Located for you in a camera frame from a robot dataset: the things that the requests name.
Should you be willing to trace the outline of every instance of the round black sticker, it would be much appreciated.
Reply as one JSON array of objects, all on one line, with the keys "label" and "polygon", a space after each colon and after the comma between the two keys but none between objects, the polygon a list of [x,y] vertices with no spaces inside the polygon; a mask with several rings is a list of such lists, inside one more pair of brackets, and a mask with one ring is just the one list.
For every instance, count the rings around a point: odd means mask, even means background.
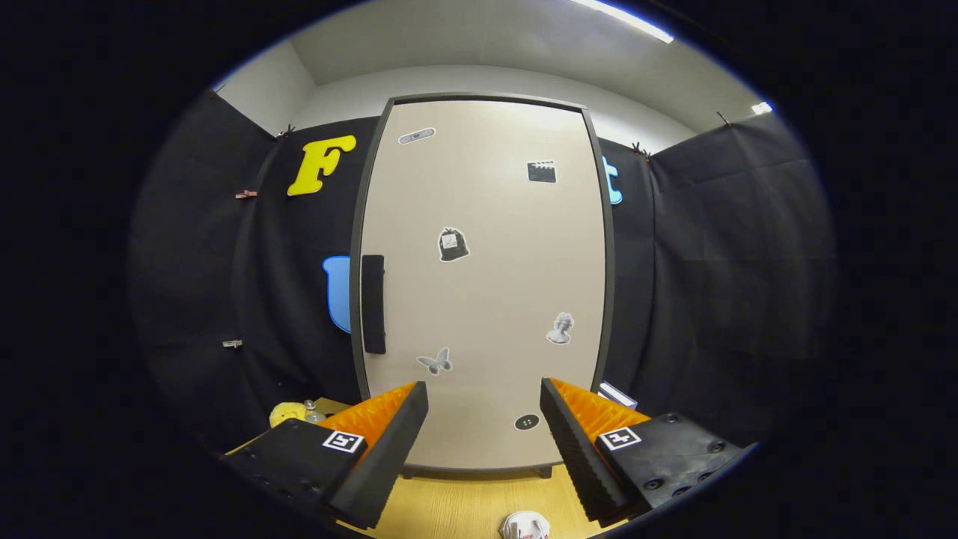
[{"label": "round black sticker", "polygon": [[538,425],[538,415],[527,413],[515,420],[515,428],[520,431],[529,431]]}]

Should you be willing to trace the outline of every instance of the white ceiling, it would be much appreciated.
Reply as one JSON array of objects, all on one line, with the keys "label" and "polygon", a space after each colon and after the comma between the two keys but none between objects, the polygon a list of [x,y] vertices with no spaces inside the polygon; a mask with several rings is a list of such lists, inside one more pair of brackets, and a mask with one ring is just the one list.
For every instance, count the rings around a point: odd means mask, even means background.
[{"label": "white ceiling", "polygon": [[717,110],[740,120],[764,100],[679,39],[569,0],[374,0],[291,42],[319,85],[420,65],[512,67],[599,86],[697,132],[722,125]]}]

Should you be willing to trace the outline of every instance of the black door handle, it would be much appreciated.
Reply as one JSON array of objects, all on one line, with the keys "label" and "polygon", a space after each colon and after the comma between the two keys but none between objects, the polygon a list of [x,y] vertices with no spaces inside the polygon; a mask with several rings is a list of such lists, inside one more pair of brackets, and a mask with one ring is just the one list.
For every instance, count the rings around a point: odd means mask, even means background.
[{"label": "black door handle", "polygon": [[385,272],[385,258],[381,254],[362,256],[359,312],[363,348],[370,354],[386,353],[386,325],[382,312],[382,279]]}]

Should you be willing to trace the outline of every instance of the table surface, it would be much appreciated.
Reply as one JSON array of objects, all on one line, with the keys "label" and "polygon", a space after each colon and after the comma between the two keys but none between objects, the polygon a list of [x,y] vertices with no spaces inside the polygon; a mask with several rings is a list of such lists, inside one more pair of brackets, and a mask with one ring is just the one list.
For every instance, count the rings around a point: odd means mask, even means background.
[{"label": "table surface", "polygon": [[[318,399],[320,413],[338,413],[349,405]],[[375,528],[344,527],[377,539],[467,537],[502,539],[499,527],[516,511],[536,511],[551,526],[554,539],[584,539],[624,523],[600,527],[589,522],[565,465],[543,479],[535,470],[499,474],[418,472],[396,485]]]}]

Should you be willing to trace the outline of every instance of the white door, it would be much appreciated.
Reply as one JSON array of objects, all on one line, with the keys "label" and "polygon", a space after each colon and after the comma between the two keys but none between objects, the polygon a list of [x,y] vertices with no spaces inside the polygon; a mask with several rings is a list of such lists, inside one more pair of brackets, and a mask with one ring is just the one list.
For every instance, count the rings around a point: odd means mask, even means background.
[{"label": "white door", "polygon": [[360,249],[383,256],[386,353],[364,352],[363,362],[370,395],[427,384],[429,414],[408,466],[561,461],[539,386],[553,376],[588,388],[595,375],[606,284],[598,174],[580,111],[392,107]]}]

